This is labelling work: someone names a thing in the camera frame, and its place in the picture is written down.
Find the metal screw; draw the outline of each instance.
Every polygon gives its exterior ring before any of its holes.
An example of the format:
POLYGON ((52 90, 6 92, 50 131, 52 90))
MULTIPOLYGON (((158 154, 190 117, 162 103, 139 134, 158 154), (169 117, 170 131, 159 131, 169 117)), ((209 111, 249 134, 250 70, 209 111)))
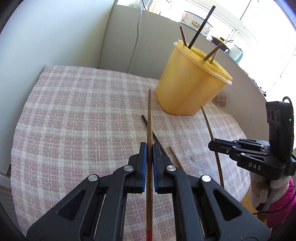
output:
POLYGON ((167 170, 168 170, 169 172, 173 172, 173 171, 176 170, 176 167, 173 166, 173 165, 169 165, 169 166, 167 166, 167 170))
POLYGON ((89 181, 91 181, 91 182, 94 182, 94 181, 96 181, 97 179, 98 179, 98 176, 95 175, 95 174, 92 174, 92 175, 89 176, 89 181))
POLYGON ((123 169, 124 169, 126 172, 130 172, 130 171, 133 170, 133 167, 130 166, 130 165, 127 165, 127 166, 125 166, 123 169))
POLYGON ((203 176, 202 176, 202 180, 203 180, 204 182, 208 183, 208 182, 211 180, 211 177, 208 176, 208 175, 203 175, 203 176))

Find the yellow plastic container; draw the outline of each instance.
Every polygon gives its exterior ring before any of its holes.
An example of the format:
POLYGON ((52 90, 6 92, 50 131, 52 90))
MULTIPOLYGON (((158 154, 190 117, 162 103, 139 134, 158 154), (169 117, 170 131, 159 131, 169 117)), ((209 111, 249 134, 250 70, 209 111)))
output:
POLYGON ((166 64, 155 94, 160 106, 169 114, 194 115, 201 105, 210 102, 232 77, 206 54, 192 47, 188 49, 179 40, 166 64))

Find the plaid tablecloth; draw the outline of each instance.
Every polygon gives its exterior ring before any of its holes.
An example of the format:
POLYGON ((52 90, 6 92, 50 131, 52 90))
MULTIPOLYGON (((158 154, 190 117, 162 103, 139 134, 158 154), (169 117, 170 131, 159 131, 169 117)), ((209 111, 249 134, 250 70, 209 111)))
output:
MULTIPOLYGON (((12 148, 12 193, 24 234, 89 174, 111 174, 138 153, 147 135, 141 115, 147 115, 148 89, 153 129, 171 160, 169 145, 188 174, 208 174, 219 182, 202 112, 167 114, 154 93, 157 82, 100 69, 45 67, 24 106, 12 148)), ((214 137, 245 138, 223 109, 210 102, 205 111, 214 137)), ((226 190, 241 200, 250 185, 248 172, 227 155, 220 160, 226 190)), ((145 195, 128 195, 124 240, 145 239, 145 195)), ((155 241, 175 239, 171 195, 154 195, 153 222, 155 241)))

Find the red chopstick tip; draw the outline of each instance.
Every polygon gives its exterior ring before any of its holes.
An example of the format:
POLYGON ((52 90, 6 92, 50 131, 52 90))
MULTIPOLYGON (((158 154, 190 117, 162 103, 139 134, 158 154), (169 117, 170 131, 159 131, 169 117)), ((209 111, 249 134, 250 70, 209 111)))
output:
POLYGON ((152 231, 146 230, 146 241, 152 241, 152 231))

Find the magenta clothing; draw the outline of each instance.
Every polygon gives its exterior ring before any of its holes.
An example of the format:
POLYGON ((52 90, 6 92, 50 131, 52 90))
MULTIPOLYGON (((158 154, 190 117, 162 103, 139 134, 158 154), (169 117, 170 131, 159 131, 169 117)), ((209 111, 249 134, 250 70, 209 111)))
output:
MULTIPOLYGON (((268 211, 276 211, 288 204, 288 202, 294 196, 294 182, 293 179, 290 178, 289 188, 285 195, 277 202, 270 204, 268 211)), ((290 213, 293 206, 296 205, 296 197, 293 198, 291 203, 284 208, 282 211, 276 213, 267 213, 267 226, 272 228, 272 233, 276 231, 276 229, 285 221, 286 217, 290 213)))

